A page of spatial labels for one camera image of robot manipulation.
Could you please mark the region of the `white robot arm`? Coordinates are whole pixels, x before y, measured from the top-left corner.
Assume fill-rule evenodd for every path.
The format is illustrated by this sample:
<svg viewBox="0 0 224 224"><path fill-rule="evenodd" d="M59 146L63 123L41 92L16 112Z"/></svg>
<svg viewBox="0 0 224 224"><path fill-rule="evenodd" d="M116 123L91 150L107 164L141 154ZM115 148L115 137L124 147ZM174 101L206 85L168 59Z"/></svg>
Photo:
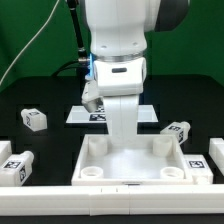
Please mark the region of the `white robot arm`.
<svg viewBox="0 0 224 224"><path fill-rule="evenodd" d="M190 0L81 0L81 6L93 55L82 103L93 112L102 101L109 136L118 145L131 145L147 74L145 34L176 28Z"/></svg>

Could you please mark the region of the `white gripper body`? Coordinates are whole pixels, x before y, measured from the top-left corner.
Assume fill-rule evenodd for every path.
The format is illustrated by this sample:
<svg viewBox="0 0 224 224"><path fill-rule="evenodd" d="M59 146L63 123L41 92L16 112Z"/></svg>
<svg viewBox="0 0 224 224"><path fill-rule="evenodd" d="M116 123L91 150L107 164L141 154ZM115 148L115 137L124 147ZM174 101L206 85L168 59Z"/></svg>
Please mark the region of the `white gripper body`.
<svg viewBox="0 0 224 224"><path fill-rule="evenodd" d="M94 62L99 95L103 98L109 137L115 145L129 147L137 138L139 95L146 77L146 60Z"/></svg>

